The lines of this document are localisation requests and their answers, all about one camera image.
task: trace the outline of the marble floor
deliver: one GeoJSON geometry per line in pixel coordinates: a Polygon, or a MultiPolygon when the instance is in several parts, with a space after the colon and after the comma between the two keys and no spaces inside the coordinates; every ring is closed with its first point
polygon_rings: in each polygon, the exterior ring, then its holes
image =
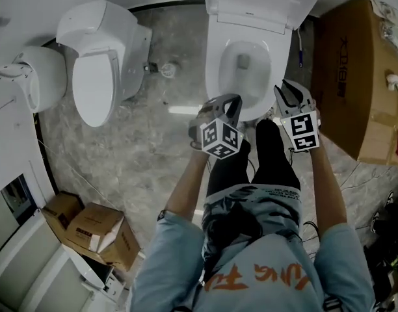
{"type": "MultiPolygon", "coordinates": [[[[165,205],[189,158],[187,126],[192,116],[169,113],[175,105],[199,106],[206,101],[205,57],[207,13],[204,5],[175,6],[135,13],[141,25],[153,29],[150,60],[161,67],[177,62],[173,79],[160,73],[144,79],[138,94],[122,103],[102,127],[87,126],[76,111],[69,87],[61,102],[40,115],[49,163],[60,190],[79,194],[87,202],[113,204],[123,210],[137,239],[145,248],[152,238],[159,211],[165,205]]],[[[293,34],[286,78],[310,87],[313,52],[313,22],[301,30],[304,66],[299,68],[299,42],[293,34]]],[[[60,49],[72,75],[76,54],[60,49]]],[[[285,149],[291,146],[282,134],[285,149]]],[[[349,222],[358,228],[362,243],[374,235],[365,226],[383,205],[390,189],[398,194],[398,168],[358,163],[324,138],[328,156],[348,208],[349,222]]],[[[255,150],[251,161],[258,167],[255,150]]],[[[315,222],[313,176],[310,156],[293,156],[302,186],[304,220],[315,222]]],[[[202,181],[198,208],[202,209],[207,179],[202,181]]],[[[194,222],[200,224],[200,216],[194,222]]],[[[304,245],[314,257],[319,243],[312,227],[302,228],[304,245]]],[[[137,259],[132,276],[142,260],[137,259]]]]}

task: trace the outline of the person's right arm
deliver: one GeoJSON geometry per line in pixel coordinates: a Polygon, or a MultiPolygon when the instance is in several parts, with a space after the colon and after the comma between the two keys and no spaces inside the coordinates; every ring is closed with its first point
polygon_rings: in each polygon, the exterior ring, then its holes
{"type": "Polygon", "coordinates": [[[322,288],[339,299],[343,311],[370,311],[375,295],[367,261],[355,230],[347,224],[342,193],[323,143],[310,154],[320,239],[314,265],[322,288]]]}

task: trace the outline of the toilet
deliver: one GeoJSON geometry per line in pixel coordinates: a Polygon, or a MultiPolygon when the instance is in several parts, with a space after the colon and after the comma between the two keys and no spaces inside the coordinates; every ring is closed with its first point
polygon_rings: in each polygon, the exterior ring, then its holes
{"type": "Polygon", "coordinates": [[[151,40],[151,29],[106,0],[76,6],[63,15],[56,41],[79,55],[72,91],[86,124],[105,124],[123,100],[139,91],[151,40]]]}
{"type": "Polygon", "coordinates": [[[11,64],[0,67],[0,80],[19,85],[30,111],[42,112],[59,102],[66,92],[64,58],[52,49],[28,46],[11,64]]]}
{"type": "Polygon", "coordinates": [[[316,1],[206,0],[208,97],[239,94],[239,121],[263,116],[276,101],[274,86],[282,84],[292,30],[316,1]]]}

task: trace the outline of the person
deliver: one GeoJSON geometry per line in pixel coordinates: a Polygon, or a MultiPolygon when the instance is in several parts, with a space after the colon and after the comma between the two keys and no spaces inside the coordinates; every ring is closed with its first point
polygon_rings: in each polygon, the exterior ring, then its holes
{"type": "Polygon", "coordinates": [[[299,237],[300,182],[270,119],[256,125],[256,147],[251,183],[246,140],[216,161],[202,230],[191,221],[208,154],[192,153],[132,284],[131,312],[371,310],[367,263],[323,143],[310,150],[320,238],[314,263],[299,237]]]}

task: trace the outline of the large cardboard box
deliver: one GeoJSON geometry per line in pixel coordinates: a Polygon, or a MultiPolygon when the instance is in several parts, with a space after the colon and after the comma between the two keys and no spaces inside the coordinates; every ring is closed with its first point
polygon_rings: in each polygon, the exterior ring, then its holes
{"type": "Polygon", "coordinates": [[[131,268],[140,246],[122,212],[90,203],[70,223],[65,245],[104,265],[124,272],[131,268]]]}
{"type": "Polygon", "coordinates": [[[320,17],[311,92],[322,134],[358,161],[398,166],[398,93],[386,83],[389,73],[398,75],[398,52],[381,37],[380,23],[369,0],[320,17]]]}
{"type": "Polygon", "coordinates": [[[82,209],[83,205],[77,196],[61,192],[42,209],[42,214],[56,237],[63,242],[69,223],[82,209]]]}

